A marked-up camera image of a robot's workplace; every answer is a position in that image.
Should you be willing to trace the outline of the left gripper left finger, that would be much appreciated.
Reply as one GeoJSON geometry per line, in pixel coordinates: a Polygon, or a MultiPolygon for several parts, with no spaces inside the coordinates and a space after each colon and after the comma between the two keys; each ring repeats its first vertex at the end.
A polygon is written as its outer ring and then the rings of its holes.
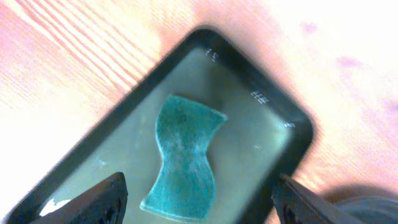
{"type": "Polygon", "coordinates": [[[115,172],[31,224],[122,224],[127,197],[125,176],[122,172],[115,172]]]}

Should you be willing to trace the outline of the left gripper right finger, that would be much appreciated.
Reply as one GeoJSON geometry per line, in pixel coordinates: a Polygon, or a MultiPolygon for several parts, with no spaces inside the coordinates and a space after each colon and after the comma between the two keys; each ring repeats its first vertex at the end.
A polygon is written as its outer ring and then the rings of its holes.
{"type": "Polygon", "coordinates": [[[281,224],[363,224],[285,174],[279,176],[272,201],[281,224]]]}

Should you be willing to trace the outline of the green yellow scrub sponge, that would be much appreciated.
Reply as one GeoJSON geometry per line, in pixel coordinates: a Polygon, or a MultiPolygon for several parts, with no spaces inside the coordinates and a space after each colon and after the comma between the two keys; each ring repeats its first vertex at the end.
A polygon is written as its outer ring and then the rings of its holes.
{"type": "Polygon", "coordinates": [[[162,164],[140,208],[177,222],[207,218],[215,198],[215,179],[207,150],[228,117],[187,98],[169,95],[155,121],[162,164]]]}

